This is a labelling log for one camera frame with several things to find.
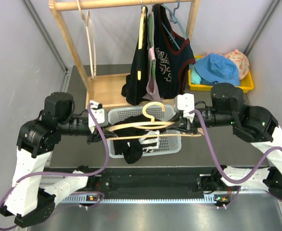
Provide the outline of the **beige wooden hanger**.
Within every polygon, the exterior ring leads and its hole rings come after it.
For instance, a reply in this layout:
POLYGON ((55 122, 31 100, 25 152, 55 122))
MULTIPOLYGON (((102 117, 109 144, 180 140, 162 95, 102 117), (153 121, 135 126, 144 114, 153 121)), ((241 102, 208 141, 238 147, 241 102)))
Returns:
POLYGON ((94 27, 91 20, 90 11, 87 11, 85 15, 81 9, 81 0, 77 0, 77 7, 80 13, 82 20, 84 21, 85 31, 87 36, 88 42, 88 54, 89 54, 89 61, 90 61, 90 71, 91 71, 91 79, 96 79, 96 71, 97 71, 97 59, 96 59, 96 45, 95 45, 95 34, 94 34, 94 27))

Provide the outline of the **small black tank top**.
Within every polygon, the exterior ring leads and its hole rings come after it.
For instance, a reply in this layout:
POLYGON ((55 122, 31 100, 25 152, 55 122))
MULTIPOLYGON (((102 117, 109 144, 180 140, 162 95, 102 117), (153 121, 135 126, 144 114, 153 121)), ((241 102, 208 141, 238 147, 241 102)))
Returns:
MULTIPOLYGON (((128 136, 145 136, 145 130, 136 128, 125 128, 114 131, 118 137, 128 137, 128 136)), ((142 147, 139 139, 126 139, 126 140, 114 140, 113 146, 115 155, 123 155, 126 163, 134 164, 143 155, 142 147)))

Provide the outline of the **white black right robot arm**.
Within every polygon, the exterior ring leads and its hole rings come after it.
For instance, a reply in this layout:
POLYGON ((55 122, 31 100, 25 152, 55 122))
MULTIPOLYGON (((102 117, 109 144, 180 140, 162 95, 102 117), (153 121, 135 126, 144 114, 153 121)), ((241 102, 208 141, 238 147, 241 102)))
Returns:
POLYGON ((261 106, 246 105, 243 90, 229 83, 214 85, 210 91, 212 105, 195 109, 184 96, 175 98, 177 113, 167 130, 196 134, 201 129, 215 168, 202 177, 199 189, 206 193, 226 188, 263 190, 282 201, 282 128, 272 113, 261 106), (253 168, 221 165, 215 155, 207 128, 231 126, 232 133, 262 152, 253 168))

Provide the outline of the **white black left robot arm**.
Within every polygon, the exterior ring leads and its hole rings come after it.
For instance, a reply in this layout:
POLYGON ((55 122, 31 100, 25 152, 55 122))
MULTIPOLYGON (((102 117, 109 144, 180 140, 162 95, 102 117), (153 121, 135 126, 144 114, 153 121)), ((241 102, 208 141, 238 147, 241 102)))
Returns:
POLYGON ((104 167, 91 171, 86 166, 72 173, 45 171, 45 165, 54 147, 63 135, 97 137, 106 142, 102 127, 107 114, 101 103, 90 101, 88 117, 75 112, 73 96, 54 92, 47 96, 38 117, 21 126, 17 139, 17 162, 11 188, 0 201, 0 214, 14 216, 14 225, 27 228, 46 221, 56 206, 77 190, 90 191, 96 176, 104 167), (60 176, 51 186, 40 186, 43 176, 60 176))

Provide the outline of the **yellow metal-hook hanger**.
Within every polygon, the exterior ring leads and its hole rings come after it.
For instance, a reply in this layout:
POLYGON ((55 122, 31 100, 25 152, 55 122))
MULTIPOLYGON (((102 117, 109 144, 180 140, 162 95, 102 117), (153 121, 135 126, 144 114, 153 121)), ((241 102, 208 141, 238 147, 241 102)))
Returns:
POLYGON ((146 32, 147 32, 147 14, 148 8, 145 5, 141 6, 141 18, 139 25, 139 35, 138 35, 138 47, 137 47, 137 80, 140 81, 142 79, 142 74, 145 70, 145 54, 146 54, 146 32))

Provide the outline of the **black white striped tank top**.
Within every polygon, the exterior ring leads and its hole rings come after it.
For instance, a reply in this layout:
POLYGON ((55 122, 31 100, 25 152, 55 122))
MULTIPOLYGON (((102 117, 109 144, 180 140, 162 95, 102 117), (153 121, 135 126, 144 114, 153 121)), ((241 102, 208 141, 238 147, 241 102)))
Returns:
MULTIPOLYGON (((160 135, 159 130, 145 130, 145 135, 160 135)), ((159 137, 142 137, 139 139, 143 154, 152 153, 159 148, 159 137)))

